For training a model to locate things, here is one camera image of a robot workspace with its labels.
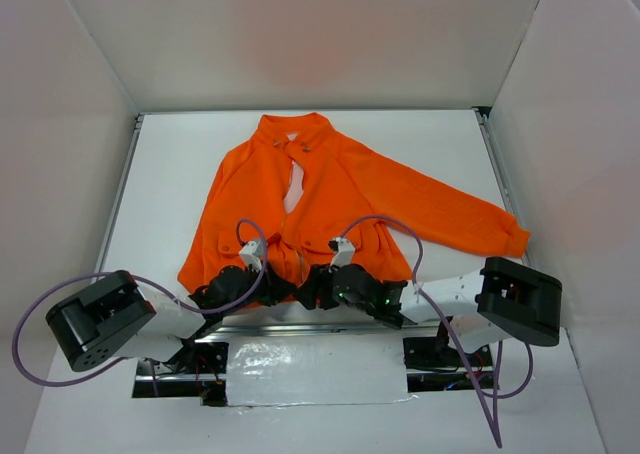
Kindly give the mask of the orange zip-up jacket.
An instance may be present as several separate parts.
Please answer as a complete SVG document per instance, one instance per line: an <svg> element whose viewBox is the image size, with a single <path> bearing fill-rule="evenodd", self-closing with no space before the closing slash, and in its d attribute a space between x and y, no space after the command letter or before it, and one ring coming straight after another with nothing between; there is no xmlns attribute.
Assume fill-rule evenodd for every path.
<svg viewBox="0 0 640 454"><path fill-rule="evenodd" d="M373 151L320 114L265 115L221 161L178 281L195 293L240 264L242 241L264 236L275 273L301 285L330 262L340 234L374 277L406 281L410 266L384 217L481 257L519 258L529 240L505 210Z"/></svg>

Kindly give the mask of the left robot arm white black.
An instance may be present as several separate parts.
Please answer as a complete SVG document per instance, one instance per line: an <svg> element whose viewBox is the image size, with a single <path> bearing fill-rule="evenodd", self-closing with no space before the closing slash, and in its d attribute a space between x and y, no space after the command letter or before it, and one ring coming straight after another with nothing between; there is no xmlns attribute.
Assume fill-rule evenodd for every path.
<svg viewBox="0 0 640 454"><path fill-rule="evenodd" d="M193 340L252 303L274 306L296 291L271 265L264 272L231 265L196 289L187 301L190 311L140 283L125 270L115 271L49 309L46 323L74 372L116 356L151 358L185 372L196 360Z"/></svg>

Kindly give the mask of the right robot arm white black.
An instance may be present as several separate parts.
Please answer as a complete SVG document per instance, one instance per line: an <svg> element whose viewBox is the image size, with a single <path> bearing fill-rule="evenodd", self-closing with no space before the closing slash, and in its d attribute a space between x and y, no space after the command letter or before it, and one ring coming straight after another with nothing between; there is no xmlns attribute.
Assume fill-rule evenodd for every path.
<svg viewBox="0 0 640 454"><path fill-rule="evenodd" d="M445 317L454 331L434 345L446 365L509 337L540 347L559 344L562 283L502 257L486 259L469 274L425 283L378 280L358 264L314 265L294 298L308 310L344 305L391 329Z"/></svg>

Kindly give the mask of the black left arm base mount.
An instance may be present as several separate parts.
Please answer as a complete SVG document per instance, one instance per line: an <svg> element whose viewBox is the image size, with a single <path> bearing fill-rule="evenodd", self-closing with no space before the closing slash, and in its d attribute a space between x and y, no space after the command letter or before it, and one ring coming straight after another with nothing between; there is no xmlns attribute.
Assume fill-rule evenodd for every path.
<svg viewBox="0 0 640 454"><path fill-rule="evenodd" d="M139 361L132 397L193 398L202 406L225 407L228 342L195 343L170 362Z"/></svg>

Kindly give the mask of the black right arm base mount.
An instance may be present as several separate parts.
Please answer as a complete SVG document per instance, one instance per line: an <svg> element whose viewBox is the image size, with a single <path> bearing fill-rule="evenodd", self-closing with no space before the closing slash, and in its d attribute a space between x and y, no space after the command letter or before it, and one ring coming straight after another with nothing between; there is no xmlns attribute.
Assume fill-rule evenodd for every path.
<svg viewBox="0 0 640 454"><path fill-rule="evenodd" d="M449 335L442 325L435 334L405 337L403 349L409 393L474 389L471 376L458 351L449 346Z"/></svg>

